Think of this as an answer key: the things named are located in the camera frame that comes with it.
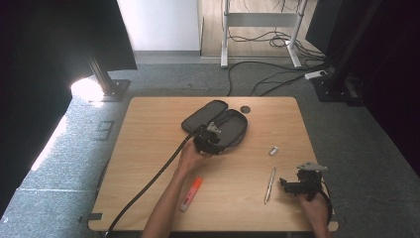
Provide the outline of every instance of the wooden table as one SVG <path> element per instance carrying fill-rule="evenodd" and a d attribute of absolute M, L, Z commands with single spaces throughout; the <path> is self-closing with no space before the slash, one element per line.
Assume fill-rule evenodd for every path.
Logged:
<path fill-rule="evenodd" d="M 174 231 L 310 231 L 292 194 L 278 179 L 297 181 L 297 168 L 316 162 L 297 102 L 292 97 L 136 97 L 131 101 L 90 220 L 92 230 L 105 231 L 122 208 L 154 177 L 187 133 L 181 122 L 206 103 L 219 99 L 245 114 L 244 141 L 209 159 L 187 179 L 204 181 L 186 212 L 177 211 Z M 279 151 L 268 152 L 273 146 Z M 124 214 L 114 230 L 143 230 L 176 168 L 178 158 Z M 273 167 L 277 168 L 270 201 L 263 203 Z M 330 229 L 337 229 L 337 222 Z"/>

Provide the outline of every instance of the metal component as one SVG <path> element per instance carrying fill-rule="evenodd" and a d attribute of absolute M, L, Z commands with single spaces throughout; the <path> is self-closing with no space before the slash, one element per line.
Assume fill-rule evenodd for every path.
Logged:
<path fill-rule="evenodd" d="M 277 153 L 277 151 L 278 151 L 278 147 L 277 146 L 275 146 L 275 147 L 273 147 L 273 148 L 271 148 L 271 150 L 269 151 L 269 155 L 270 156 L 274 156 L 275 155 L 275 153 Z"/>
<path fill-rule="evenodd" d="M 218 134 L 222 133 L 222 131 L 219 130 L 219 128 L 216 127 L 214 122 L 210 122 L 209 126 L 207 127 L 207 131 L 218 133 Z"/>
<path fill-rule="evenodd" d="M 104 92 L 103 98 L 100 101 L 103 102 L 120 102 L 122 101 L 124 94 L 126 93 L 130 80 L 118 79 L 112 80 L 106 70 L 99 65 L 98 61 L 92 54 L 87 54 L 86 57 L 92 72 L 96 76 L 96 80 L 102 87 Z"/>
<path fill-rule="evenodd" d="M 320 166 L 313 162 L 307 162 L 305 164 L 298 166 L 297 168 L 303 171 L 327 171 L 328 170 L 327 167 Z"/>

